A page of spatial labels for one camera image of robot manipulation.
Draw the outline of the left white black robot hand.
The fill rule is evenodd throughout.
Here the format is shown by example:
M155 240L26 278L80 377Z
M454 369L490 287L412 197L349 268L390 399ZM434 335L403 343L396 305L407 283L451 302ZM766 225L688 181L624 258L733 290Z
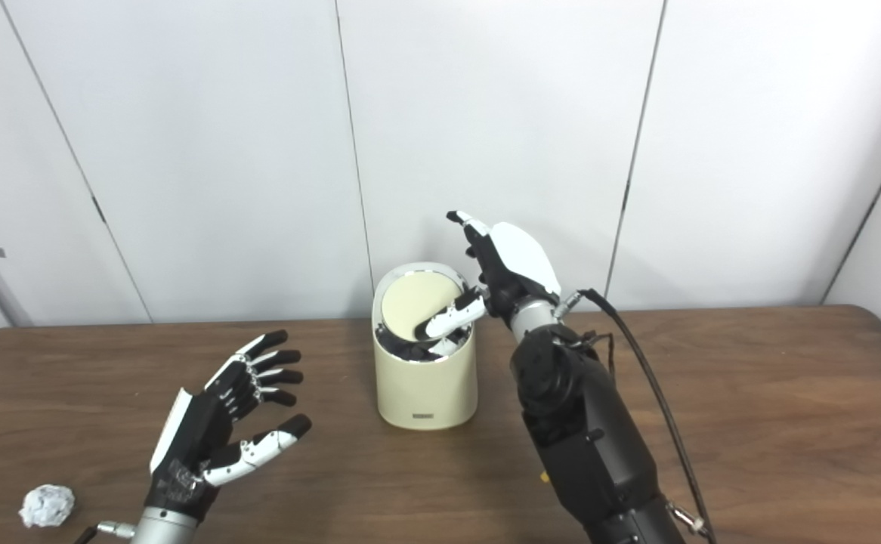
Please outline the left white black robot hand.
M289 368L300 361L300 351L281 348L288 337L285 330L262 334L234 351L199 391L178 390L148 464L148 510L201 524L221 487L257 471L310 431L310 418L295 414L275 428L232 440L234 426L259 406L298 402L282 389L304 379Z

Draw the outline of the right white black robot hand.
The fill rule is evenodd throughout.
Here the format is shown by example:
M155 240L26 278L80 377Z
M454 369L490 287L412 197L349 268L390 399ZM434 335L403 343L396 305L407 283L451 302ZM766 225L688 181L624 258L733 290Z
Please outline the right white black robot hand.
M432 342L482 317L499 318L518 343L517 358L550 356L561 286L542 246L527 231L500 221L487 226L464 211L450 211L480 268L479 284L414 327L416 341Z

